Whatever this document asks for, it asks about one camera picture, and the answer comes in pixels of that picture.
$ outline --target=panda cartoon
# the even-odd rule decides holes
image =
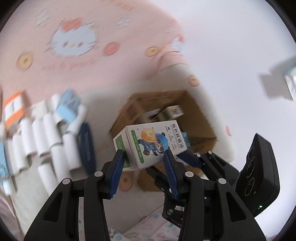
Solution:
[[[144,139],[139,139],[138,143],[143,145],[143,154],[146,156],[150,155],[151,151],[155,156],[158,156],[158,153],[163,154],[165,150],[169,149],[168,140],[165,137],[164,132],[162,132],[161,134],[155,133],[154,142],[148,142]]]

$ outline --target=white cylinder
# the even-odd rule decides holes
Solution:
[[[44,131],[44,126],[41,120],[34,120],[32,124],[33,134],[39,156],[46,155],[50,152],[49,144]]]
[[[82,167],[76,137],[72,134],[65,134],[62,138],[70,170]]]
[[[26,156],[37,153],[34,136],[32,132],[32,121],[30,118],[23,118],[20,121],[22,144],[24,146]]]
[[[0,141],[6,139],[6,128],[4,123],[0,123]]]
[[[50,101],[51,101],[51,106],[52,106],[52,112],[53,112],[53,117],[54,117],[54,121],[56,124],[58,124],[59,122],[63,121],[63,118],[61,118],[55,111],[57,109],[57,105],[59,103],[59,100],[61,98],[61,94],[57,93],[54,94]]]
[[[3,180],[3,188],[6,196],[11,196],[15,193],[15,187],[11,179]]]
[[[56,145],[50,148],[52,154],[52,164],[57,176],[57,181],[60,183],[64,178],[71,178],[70,169],[64,147]]]
[[[19,134],[15,133],[12,137],[13,153],[15,156],[15,163],[19,171],[28,169],[29,164],[25,150],[22,144],[22,138]]]
[[[54,171],[50,163],[44,163],[38,166],[39,176],[42,180],[42,183],[50,196],[52,192],[58,186],[57,179],[55,177]]]
[[[16,161],[15,161],[15,154],[13,150],[13,143],[12,139],[9,138],[5,141],[5,156],[6,156],[6,163],[9,171],[10,176],[15,176],[19,173],[19,169],[17,168]]]
[[[85,121],[86,115],[87,115],[87,107],[84,104],[80,104],[78,106],[78,115],[69,124],[66,133],[71,133],[77,136],[79,134],[82,123]]]
[[[51,114],[45,114],[43,117],[43,125],[47,137],[49,147],[54,144],[62,143],[62,138],[59,130],[54,122],[54,118]]]

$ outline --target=mosquito repellent liquid box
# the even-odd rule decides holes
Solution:
[[[176,120],[126,126],[113,142],[116,150],[127,154],[124,171],[141,170],[162,161],[167,149],[174,156],[187,149]]]

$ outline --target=open cardboard box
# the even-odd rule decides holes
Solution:
[[[152,113],[154,110],[158,110],[157,113],[159,113],[172,105],[179,105],[184,112],[184,115],[177,118],[177,123],[181,131],[187,132],[191,143],[188,150],[193,153],[205,153],[212,150],[216,142],[216,136],[194,99],[185,90],[133,94],[123,106],[110,129],[112,138],[121,132],[125,126],[152,122],[153,117],[149,117],[147,113]],[[157,163],[154,166],[165,173],[163,162]],[[202,175],[202,171],[199,168],[188,166],[186,169],[195,174]],[[145,170],[140,171],[138,184],[144,191],[159,191],[154,185],[154,179]]]

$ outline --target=white table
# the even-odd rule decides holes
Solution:
[[[296,44],[264,0],[151,0],[184,30],[183,54],[229,125],[241,170],[257,132],[271,142],[280,177],[275,202],[256,217],[276,235],[296,204],[296,103],[282,73]]]

